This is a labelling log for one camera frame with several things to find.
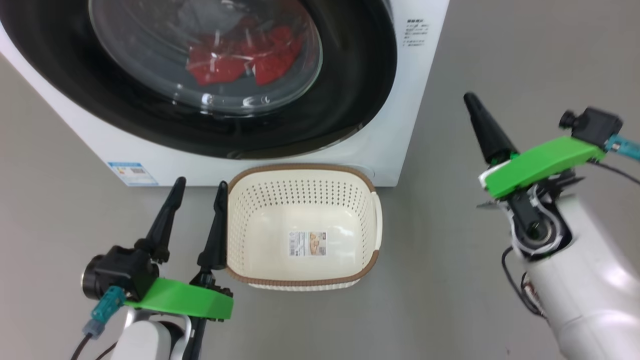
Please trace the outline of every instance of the green mount bracket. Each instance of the green mount bracket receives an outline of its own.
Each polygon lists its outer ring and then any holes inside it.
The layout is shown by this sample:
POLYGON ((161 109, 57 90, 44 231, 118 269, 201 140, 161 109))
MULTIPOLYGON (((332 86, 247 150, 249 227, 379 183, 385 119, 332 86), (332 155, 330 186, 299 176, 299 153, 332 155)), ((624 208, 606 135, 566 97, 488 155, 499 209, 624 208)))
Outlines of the green mount bracket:
POLYGON ((498 199, 517 188, 525 188, 551 175, 583 165, 590 159, 604 159, 599 147, 568 136, 534 147, 487 176, 486 189, 498 199))
POLYGON ((228 320, 234 299, 210 289, 158 278, 142 301, 127 301, 125 305, 176 315, 228 320))

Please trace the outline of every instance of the white plastic basket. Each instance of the white plastic basket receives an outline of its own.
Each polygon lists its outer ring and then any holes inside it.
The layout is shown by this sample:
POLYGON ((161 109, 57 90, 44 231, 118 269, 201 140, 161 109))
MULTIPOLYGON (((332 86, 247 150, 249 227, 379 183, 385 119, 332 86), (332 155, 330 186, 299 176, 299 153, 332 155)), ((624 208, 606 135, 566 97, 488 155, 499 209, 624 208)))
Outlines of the white plastic basket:
POLYGON ((374 186, 352 168, 275 165, 229 184, 227 271, 251 286, 347 288, 373 267, 382 241, 374 186))

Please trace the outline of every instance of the gray floor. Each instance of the gray floor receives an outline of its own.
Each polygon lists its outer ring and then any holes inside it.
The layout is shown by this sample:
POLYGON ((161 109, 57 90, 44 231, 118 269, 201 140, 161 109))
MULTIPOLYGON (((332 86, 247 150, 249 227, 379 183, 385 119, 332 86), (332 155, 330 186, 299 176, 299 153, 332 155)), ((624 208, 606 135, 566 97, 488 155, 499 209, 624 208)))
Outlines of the gray floor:
MULTIPOLYGON (((452 0, 400 185, 380 191, 380 259, 357 286, 324 293, 231 286, 231 321, 211 324, 203 359, 555 359, 545 323, 500 269, 505 219, 487 199, 461 101, 475 90, 528 149, 561 134, 567 108, 619 113, 640 139, 636 0, 452 0)), ((94 254, 132 245, 165 195, 127 188, 0 60, 0 348, 7 359, 68 359, 94 305, 79 275, 94 254)), ((640 176, 630 161, 611 159, 640 176)), ((597 169, 577 188, 635 264, 640 188, 597 169)), ((212 217, 190 188, 175 220, 170 277, 188 281, 212 217)), ((519 271, 512 263, 514 271, 519 271)), ((90 343, 111 344, 122 317, 90 343)))

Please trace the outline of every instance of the black cable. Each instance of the black cable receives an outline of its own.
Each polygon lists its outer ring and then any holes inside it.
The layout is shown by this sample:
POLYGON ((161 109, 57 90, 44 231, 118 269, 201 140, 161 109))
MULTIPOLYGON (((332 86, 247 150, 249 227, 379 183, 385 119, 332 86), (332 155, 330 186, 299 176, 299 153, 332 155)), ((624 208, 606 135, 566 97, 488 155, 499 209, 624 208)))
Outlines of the black cable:
POLYGON ((613 172, 615 172, 616 174, 618 174, 618 175, 620 175, 620 176, 623 176, 623 177, 626 177, 628 180, 631 180, 632 182, 634 182, 634 183, 636 183, 636 184, 640 185, 640 180, 638 180, 638 179, 634 178, 633 176, 631 176, 631 175, 627 174, 626 172, 624 172, 624 171, 622 171, 622 170, 620 170, 620 169, 618 169, 618 168, 614 168, 614 167, 612 167, 612 166, 610 166, 610 165, 603 164, 603 163, 599 162, 598 160, 594 160, 594 159, 591 159, 591 160, 589 160, 588 162, 589 162, 590 164, 592 164, 592 165, 597 166, 597 167, 601 167, 601 168, 604 168, 604 169, 606 169, 606 170, 613 171, 613 172))
POLYGON ((522 274, 522 278, 520 279, 520 290, 524 293, 524 279, 527 277, 527 273, 522 274))
POLYGON ((90 339, 91 339, 91 334, 87 334, 87 335, 84 336, 82 341, 80 341, 80 344, 78 344, 78 347, 76 348, 76 351, 71 356, 71 360, 78 360, 78 357, 80 356, 80 353, 82 352, 82 350, 84 349, 84 346, 89 342, 90 339))
POLYGON ((103 351, 103 353, 101 353, 98 357, 95 358, 95 360, 102 360, 103 357, 107 356, 108 353, 110 353, 118 344, 118 342, 114 342, 113 345, 111 345, 107 350, 103 351))
MULTIPOLYGON (((524 305, 524 307, 526 307, 527 310, 529 310, 529 312, 531 312, 533 315, 544 318, 544 316, 542 315, 540 310, 536 307, 536 305, 531 302, 531 299, 529 299, 526 294, 524 294, 521 290, 518 289, 518 286, 516 285, 515 281, 511 277, 511 274, 509 273, 509 269, 507 268, 507 255, 509 255, 511 251, 513 251, 513 247, 508 247, 502 253, 501 263, 502 263, 502 269, 504 270, 504 275, 507 277, 507 281, 509 281, 509 284, 513 288, 513 291, 516 292, 516 295, 518 295, 518 298, 520 298, 520 301, 522 301, 522 304, 524 305)), ((524 276, 522 277, 522 280, 523 281, 521 282, 521 285, 524 283, 524 276)))

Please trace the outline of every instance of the product label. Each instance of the product label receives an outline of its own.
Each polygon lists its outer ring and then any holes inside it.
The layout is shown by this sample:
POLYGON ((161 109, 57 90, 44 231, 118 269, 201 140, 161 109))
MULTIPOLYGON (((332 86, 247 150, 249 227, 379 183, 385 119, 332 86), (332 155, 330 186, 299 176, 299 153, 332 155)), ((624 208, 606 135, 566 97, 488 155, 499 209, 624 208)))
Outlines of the product label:
POLYGON ((429 34, 429 24, 424 19, 408 19, 404 28, 402 46, 424 46, 429 34))
POLYGON ((156 186, 157 181, 141 163, 107 163, 114 173, 129 186, 156 186))
POLYGON ((322 231, 290 232, 289 256, 326 256, 326 233, 322 231))

